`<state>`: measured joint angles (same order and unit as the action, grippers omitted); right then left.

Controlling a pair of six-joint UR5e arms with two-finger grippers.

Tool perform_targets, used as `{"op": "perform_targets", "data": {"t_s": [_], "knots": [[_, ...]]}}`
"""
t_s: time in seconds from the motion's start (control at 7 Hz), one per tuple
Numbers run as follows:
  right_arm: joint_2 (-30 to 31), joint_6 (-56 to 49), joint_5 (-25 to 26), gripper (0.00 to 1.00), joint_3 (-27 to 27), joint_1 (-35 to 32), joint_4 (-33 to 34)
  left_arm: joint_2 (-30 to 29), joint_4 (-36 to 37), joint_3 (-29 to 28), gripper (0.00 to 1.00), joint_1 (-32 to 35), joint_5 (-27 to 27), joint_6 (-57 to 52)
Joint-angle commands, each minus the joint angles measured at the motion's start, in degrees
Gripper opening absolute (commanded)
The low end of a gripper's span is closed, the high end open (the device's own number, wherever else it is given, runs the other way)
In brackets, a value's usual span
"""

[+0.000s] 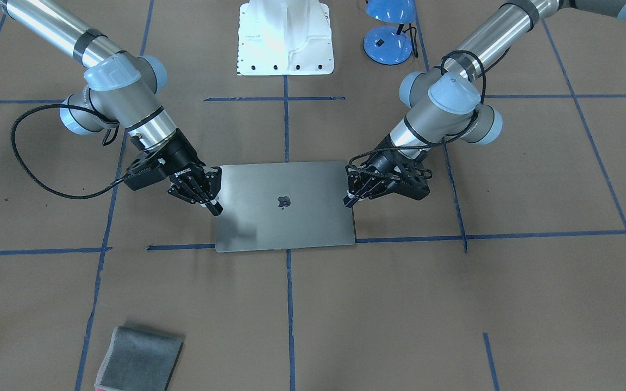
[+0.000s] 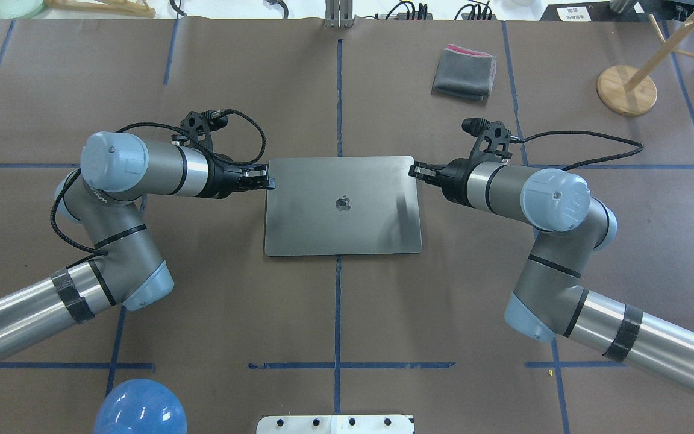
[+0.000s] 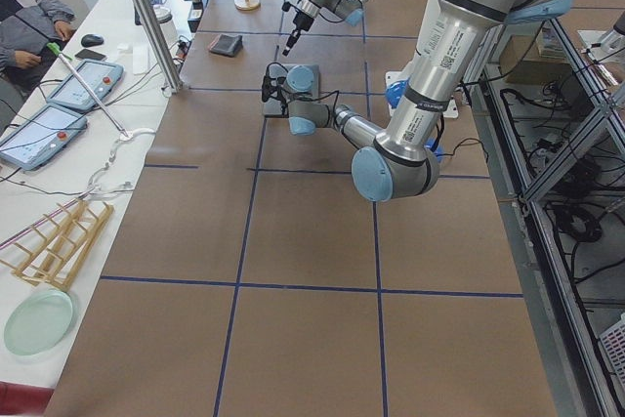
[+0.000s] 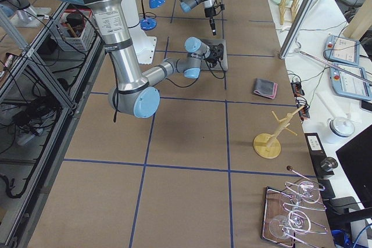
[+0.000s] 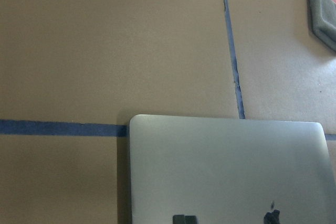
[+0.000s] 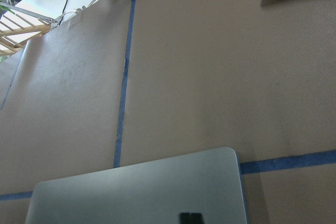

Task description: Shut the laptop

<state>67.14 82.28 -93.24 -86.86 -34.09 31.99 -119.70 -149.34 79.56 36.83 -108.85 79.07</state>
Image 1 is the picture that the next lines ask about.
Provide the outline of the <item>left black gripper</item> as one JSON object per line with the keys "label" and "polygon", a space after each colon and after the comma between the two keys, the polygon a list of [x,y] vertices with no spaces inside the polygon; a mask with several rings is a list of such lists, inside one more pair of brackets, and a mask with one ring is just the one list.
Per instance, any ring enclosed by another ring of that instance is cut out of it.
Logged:
{"label": "left black gripper", "polygon": [[357,155],[346,166],[348,178],[345,207],[352,208],[365,199],[375,199],[387,194],[422,200],[430,193],[427,181],[431,171],[423,166],[427,146],[397,148],[386,136],[376,149]]}

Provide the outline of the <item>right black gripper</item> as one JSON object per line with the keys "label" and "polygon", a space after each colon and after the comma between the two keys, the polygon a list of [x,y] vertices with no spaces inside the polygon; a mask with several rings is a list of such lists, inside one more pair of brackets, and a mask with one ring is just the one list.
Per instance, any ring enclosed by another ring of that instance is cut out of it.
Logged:
{"label": "right black gripper", "polygon": [[187,203],[202,204],[213,216],[223,213],[223,205],[218,202],[222,168],[209,167],[199,159],[181,130],[177,129],[153,156],[161,158],[164,173],[171,180],[168,194]]}

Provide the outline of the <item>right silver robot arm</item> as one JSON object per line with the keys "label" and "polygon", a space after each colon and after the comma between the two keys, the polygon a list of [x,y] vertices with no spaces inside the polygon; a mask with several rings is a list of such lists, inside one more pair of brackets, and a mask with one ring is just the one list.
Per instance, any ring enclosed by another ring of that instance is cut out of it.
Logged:
{"label": "right silver robot arm", "polygon": [[134,56],[107,35],[54,1],[0,1],[0,11],[35,32],[85,67],[86,85],[59,109],[62,123],[79,135],[106,131],[104,144],[120,127],[141,154],[111,187],[136,191],[169,178],[167,192],[218,216],[221,169],[207,167],[158,100],[167,83],[164,65],[151,55]]}

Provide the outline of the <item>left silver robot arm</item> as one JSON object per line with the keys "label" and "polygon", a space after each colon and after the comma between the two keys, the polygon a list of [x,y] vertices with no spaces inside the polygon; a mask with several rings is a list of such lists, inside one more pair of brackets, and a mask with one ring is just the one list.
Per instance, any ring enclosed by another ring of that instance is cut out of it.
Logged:
{"label": "left silver robot arm", "polygon": [[428,151],[463,140],[489,144],[503,126],[501,114],[485,104],[485,79],[511,46],[539,21],[563,8],[626,20],[626,1],[506,1],[459,47],[447,53],[429,72],[413,72],[399,89],[409,111],[368,153],[346,166],[348,193],[345,207],[363,199],[397,193],[422,200],[430,192],[430,172],[424,167]]}

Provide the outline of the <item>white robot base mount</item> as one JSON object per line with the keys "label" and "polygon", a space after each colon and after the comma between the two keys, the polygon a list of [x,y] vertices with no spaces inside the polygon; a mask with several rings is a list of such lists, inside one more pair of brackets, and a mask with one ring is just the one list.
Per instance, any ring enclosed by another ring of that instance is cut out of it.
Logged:
{"label": "white robot base mount", "polygon": [[238,75],[326,75],[334,71],[330,10],[325,3],[243,3],[238,38]]}

